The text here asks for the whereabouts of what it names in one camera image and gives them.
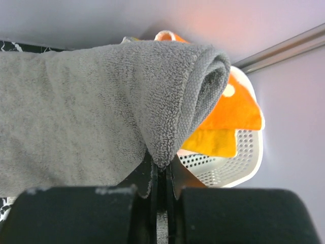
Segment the orange white patterned towel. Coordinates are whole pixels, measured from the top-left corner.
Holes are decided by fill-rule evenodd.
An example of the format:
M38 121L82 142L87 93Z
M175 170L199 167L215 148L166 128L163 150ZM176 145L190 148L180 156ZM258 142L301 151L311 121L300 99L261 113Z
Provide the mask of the orange white patterned towel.
M239 68L231 66L225 90L199 128L256 131L265 128L265 118L257 103L253 86L246 74Z

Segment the brown yellow bear towel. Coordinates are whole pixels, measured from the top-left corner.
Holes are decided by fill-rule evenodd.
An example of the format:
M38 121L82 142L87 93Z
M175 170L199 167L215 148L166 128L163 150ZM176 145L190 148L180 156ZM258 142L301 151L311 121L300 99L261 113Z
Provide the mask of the brown yellow bear towel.
M184 141L181 149L210 157L234 157L237 155L236 130L196 129Z

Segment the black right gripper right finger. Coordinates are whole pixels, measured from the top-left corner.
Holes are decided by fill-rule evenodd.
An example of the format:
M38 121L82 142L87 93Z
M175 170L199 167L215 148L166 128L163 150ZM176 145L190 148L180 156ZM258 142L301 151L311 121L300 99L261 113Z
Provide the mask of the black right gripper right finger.
M174 157L166 169L169 243L320 243L300 197L209 188Z

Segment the grey towel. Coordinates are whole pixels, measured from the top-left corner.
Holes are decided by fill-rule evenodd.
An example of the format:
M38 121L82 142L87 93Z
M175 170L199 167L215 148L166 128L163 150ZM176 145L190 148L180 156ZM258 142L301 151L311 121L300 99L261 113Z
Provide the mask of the grey towel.
M165 170L215 107L230 66L213 46L165 41L2 52L1 196L116 186L150 154L157 243L169 243Z

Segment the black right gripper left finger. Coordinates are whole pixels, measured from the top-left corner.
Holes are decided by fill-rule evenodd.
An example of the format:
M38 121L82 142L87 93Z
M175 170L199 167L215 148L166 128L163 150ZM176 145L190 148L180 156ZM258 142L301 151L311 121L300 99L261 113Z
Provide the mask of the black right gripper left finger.
M156 243L150 154L116 186L36 187L15 200L1 243Z

